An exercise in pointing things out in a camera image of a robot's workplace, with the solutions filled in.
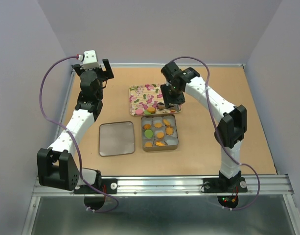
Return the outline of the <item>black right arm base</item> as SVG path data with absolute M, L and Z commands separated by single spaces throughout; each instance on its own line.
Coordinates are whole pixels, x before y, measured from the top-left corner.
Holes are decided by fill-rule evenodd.
M 204 178 L 203 188 L 204 193 L 233 193 L 238 192 L 245 193 L 248 191 L 247 186 L 241 186 L 241 182 L 244 182 L 243 177 L 236 180 L 227 180 L 226 178 Z

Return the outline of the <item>fish shaped orange cookie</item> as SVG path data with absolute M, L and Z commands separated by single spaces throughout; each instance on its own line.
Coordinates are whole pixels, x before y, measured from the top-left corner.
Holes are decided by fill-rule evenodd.
M 166 146 L 166 144 L 163 141 L 155 141 L 155 146 Z

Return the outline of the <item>square metal tin lid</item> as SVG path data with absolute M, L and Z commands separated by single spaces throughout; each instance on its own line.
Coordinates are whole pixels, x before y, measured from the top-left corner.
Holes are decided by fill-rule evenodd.
M 131 121 L 104 123 L 99 127 L 99 155 L 101 157 L 135 152 L 135 132 Z

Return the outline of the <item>metal tongs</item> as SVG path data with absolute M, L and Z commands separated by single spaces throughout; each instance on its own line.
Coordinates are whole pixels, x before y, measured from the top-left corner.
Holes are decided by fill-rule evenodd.
M 181 105 L 177 104 L 167 104 L 165 105 L 162 102 L 157 103 L 157 109 L 160 111 L 169 111 L 172 113 L 180 112 L 181 111 Z

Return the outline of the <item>green sandwich cookie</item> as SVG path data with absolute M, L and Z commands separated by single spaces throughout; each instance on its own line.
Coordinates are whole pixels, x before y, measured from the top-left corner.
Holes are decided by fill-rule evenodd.
M 150 130 L 150 129 L 147 129 L 144 131 L 144 136 L 147 138 L 147 139 L 150 139 L 153 137 L 153 131 Z

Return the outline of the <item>small ridged orange cookie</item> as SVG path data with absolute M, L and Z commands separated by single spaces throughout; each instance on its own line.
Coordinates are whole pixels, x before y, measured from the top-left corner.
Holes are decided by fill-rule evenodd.
M 143 126 L 143 128 L 144 128 L 144 130 L 149 130 L 149 129 L 151 129 L 151 125 L 150 124 L 145 124 Z

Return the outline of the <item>plain round orange cookie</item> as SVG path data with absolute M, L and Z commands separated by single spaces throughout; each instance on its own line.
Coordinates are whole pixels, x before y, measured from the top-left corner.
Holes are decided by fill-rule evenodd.
M 163 119 L 163 123 L 165 124 L 165 126 L 168 126 L 168 127 L 170 127 L 170 126 L 171 126 L 171 123 L 170 123 L 170 121 L 169 121 L 169 120 L 167 120 L 167 119 Z

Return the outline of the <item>black sandwich cookie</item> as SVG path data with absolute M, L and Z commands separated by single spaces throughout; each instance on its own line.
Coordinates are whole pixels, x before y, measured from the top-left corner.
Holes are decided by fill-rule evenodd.
M 158 108 L 159 110 L 163 110 L 163 109 L 165 109 L 165 104 L 159 102 L 159 103 L 157 103 L 157 108 Z

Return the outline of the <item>orange flower cookie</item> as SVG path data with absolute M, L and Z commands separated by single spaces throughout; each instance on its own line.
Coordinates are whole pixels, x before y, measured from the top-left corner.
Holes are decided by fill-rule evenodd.
M 172 136 L 174 134 L 174 128 L 167 127 L 166 128 L 166 134 L 169 135 L 169 136 Z

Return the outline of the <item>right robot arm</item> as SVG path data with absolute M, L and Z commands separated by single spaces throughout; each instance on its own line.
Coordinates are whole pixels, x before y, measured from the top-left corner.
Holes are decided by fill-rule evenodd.
M 184 94 L 197 100 L 210 113 L 215 138 L 221 145 L 220 189 L 229 191 L 236 185 L 240 171 L 240 147 L 247 130 L 247 110 L 225 100 L 208 85 L 194 68 L 180 69 L 172 61 L 161 69 L 166 83 L 161 85 L 163 103 L 167 109 L 185 102 Z

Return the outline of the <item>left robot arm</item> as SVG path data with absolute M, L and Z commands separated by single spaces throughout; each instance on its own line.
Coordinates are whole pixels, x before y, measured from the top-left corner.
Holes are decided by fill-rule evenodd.
M 76 164 L 74 155 L 80 153 L 82 138 L 97 120 L 103 107 L 103 89 L 107 81 L 114 77 L 108 59 L 103 59 L 103 64 L 104 68 L 94 64 L 87 69 L 87 63 L 73 66 L 80 77 L 81 91 L 68 124 L 58 124 L 63 129 L 59 137 L 48 148 L 41 148 L 37 153 L 40 185 L 68 191 L 85 185 L 92 193 L 101 190 L 100 171 L 83 169 L 81 163 Z

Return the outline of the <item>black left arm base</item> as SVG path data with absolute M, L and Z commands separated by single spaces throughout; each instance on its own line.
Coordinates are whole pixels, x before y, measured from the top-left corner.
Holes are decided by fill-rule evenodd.
M 97 188 L 104 193 L 107 194 L 117 194 L 117 185 L 118 180 L 116 178 L 102 178 L 100 183 L 94 184 L 93 187 Z M 82 185 L 80 188 L 75 188 L 73 190 L 74 194 L 94 194 L 96 191 L 94 191 L 92 188 L 90 188 L 87 185 Z

